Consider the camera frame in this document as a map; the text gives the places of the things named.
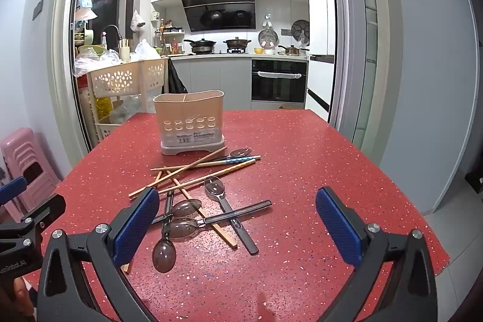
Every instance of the finger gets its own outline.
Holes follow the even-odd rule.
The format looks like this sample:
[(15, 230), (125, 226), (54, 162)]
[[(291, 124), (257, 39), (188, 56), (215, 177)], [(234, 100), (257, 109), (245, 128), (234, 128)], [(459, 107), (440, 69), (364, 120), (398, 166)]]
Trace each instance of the finger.
[(28, 296), (27, 287), (23, 278), (19, 277), (14, 280), (14, 293), (16, 297), (15, 304), (19, 311), (26, 317), (33, 315), (33, 304)]

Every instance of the red table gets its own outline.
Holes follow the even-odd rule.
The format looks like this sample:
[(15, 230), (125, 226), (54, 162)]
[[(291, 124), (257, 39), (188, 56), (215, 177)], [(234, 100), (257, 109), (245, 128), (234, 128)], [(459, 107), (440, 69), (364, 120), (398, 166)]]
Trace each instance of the red table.
[[(262, 199), (273, 201), (270, 211), (243, 223), (260, 252), (250, 256), (241, 242), (232, 250), (213, 230), (202, 231), (189, 241), (175, 243), (176, 266), (161, 274), (151, 262), (160, 232), (150, 230), (128, 277), (160, 321), (316, 320), (352, 271), (315, 211), (315, 192), (324, 185), (331, 186), (365, 222), (401, 234), (421, 229), (436, 273), (448, 262), (426, 221), (398, 187), (311, 111), (228, 111), (224, 112), (223, 132), (227, 151), (251, 147), (254, 154), (262, 155), (256, 164), (223, 177), (234, 209)], [(150, 168), (191, 163), (204, 155), (167, 157), (159, 146), (154, 115), (137, 114), (115, 130), (57, 187), (67, 210), (48, 233), (55, 228), (81, 233), (110, 222), (129, 204), (129, 192), (154, 180), (156, 173)], [(186, 171), (180, 180), (219, 168)], [(207, 198), (202, 186), (189, 192), (203, 201), (210, 214), (220, 213), (218, 203)], [(175, 202), (182, 198), (177, 194)], [(160, 206), (163, 210), (163, 196)], [(230, 226), (225, 229), (236, 239)], [(370, 314), (375, 306), (389, 268), (385, 266), (359, 317)], [(114, 317), (92, 269), (88, 276), (101, 307)]]

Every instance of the oven door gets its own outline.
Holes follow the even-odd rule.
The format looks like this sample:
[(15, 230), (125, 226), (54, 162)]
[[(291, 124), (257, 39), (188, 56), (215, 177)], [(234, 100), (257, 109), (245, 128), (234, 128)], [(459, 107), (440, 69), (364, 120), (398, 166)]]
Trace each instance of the oven door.
[(305, 62), (253, 60), (252, 101), (303, 103), (306, 80)]

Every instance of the tile floor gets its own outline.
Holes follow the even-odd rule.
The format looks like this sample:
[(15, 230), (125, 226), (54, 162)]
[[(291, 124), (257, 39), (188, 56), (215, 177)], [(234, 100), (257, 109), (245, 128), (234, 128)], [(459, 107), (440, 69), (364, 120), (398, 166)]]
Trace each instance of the tile floor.
[(439, 322), (451, 318), (483, 268), (481, 197), (457, 173), (438, 210), (425, 216), (450, 256), (449, 265), (436, 277)]

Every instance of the chopstick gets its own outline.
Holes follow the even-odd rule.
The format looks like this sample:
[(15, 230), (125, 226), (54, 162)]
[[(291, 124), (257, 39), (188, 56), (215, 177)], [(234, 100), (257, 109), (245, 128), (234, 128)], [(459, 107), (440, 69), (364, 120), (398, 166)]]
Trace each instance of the chopstick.
[[(159, 178), (163, 175), (163, 171), (159, 171), (158, 172), (158, 176), (156, 176), (156, 180), (159, 180)], [(124, 272), (124, 274), (129, 274), (131, 272), (131, 262), (125, 264), (125, 265), (122, 265), (121, 266), (121, 270)]]
[(139, 190), (136, 190), (136, 191), (132, 192), (131, 194), (129, 194), (129, 198), (134, 198), (135, 196), (137, 196), (138, 194), (140, 194), (146, 187), (154, 187), (154, 186), (156, 186), (156, 185), (164, 182), (165, 180), (168, 180), (171, 177), (173, 177), (175, 175), (178, 175), (181, 172), (186, 171), (187, 169), (190, 169), (190, 168), (194, 167), (196, 164), (202, 163), (203, 161), (209, 159), (210, 157), (213, 157), (213, 156), (217, 155), (219, 152), (224, 151), (225, 149), (226, 149), (226, 146), (218, 149), (217, 151), (214, 151), (213, 153), (210, 153), (210, 154), (206, 155), (205, 157), (201, 157), (199, 160), (194, 161), (191, 164), (185, 165), (184, 167), (179, 168), (178, 170), (176, 170), (174, 172), (171, 172), (170, 175), (166, 175), (166, 176), (162, 177), (161, 179), (155, 180), (153, 183), (148, 184), (147, 186), (141, 187)]
[[(226, 164), (231, 164), (231, 162), (230, 162), (231, 160), (241, 160), (241, 159), (248, 159), (248, 157), (233, 158), (233, 159), (227, 159), (227, 160), (221, 160), (221, 161), (210, 161), (209, 163), (200, 163), (200, 164), (196, 164), (194, 167), (191, 167), (190, 169), (204, 168), (204, 167), (214, 167), (214, 166), (217, 166), (217, 165), (226, 165)], [(262, 156), (250, 156), (250, 160), (251, 159), (261, 160)], [(173, 170), (180, 169), (180, 168), (183, 168), (183, 167), (184, 167), (184, 165), (175, 165), (173, 167), (151, 168), (150, 171), (173, 171)]]
[(221, 176), (221, 175), (225, 175), (227, 173), (230, 173), (230, 172), (233, 172), (233, 171), (236, 171), (238, 169), (241, 169), (243, 167), (246, 167), (248, 165), (251, 165), (251, 164), (254, 164), (255, 163), (255, 159), (252, 159), (250, 161), (245, 161), (244, 163), (240, 163), (240, 164), (237, 164), (237, 165), (234, 165), (234, 166), (231, 166), (231, 167), (228, 167), (228, 168), (225, 168), (225, 169), (222, 169), (221, 171), (218, 171), (218, 172), (214, 172), (212, 174), (209, 174), (209, 175), (205, 175), (205, 176), (202, 176), (202, 177), (199, 177), (198, 179), (194, 179), (194, 180), (190, 180), (188, 182), (185, 182), (185, 183), (182, 183), (180, 185), (177, 185), (177, 186), (173, 186), (173, 187), (170, 187), (168, 189), (165, 189), (165, 190), (161, 190), (161, 191), (158, 191), (158, 194), (163, 194), (163, 193), (167, 193), (168, 191), (172, 191), (172, 190), (178, 190), (182, 187), (187, 187), (187, 186), (191, 186), (193, 184), (197, 184), (197, 183), (201, 183), (202, 181), (204, 181), (205, 179), (211, 177), (211, 176)]
[[(171, 180), (177, 185), (177, 186), (181, 186), (180, 182), (178, 181), (178, 179), (176, 179), (175, 177), (172, 177)], [(186, 191), (186, 189), (184, 187), (181, 187), (180, 188), (181, 192), (184, 194), (185, 198), (186, 199), (193, 199), (192, 196), (190, 196), (190, 194)], [(199, 208), (198, 209), (198, 213), (200, 214), (200, 216), (202, 217), (208, 217), (209, 215), (205, 212), (205, 210), (203, 208)], [(218, 234), (223, 238), (223, 240), (225, 242), (228, 243), (228, 245), (233, 248), (233, 249), (236, 249), (238, 247), (238, 243), (236, 242), (236, 240), (234, 240), (230, 235), (228, 235), (224, 229), (222, 227), (220, 227), (218, 224), (212, 224), (212, 227), (213, 229), (218, 232)]]

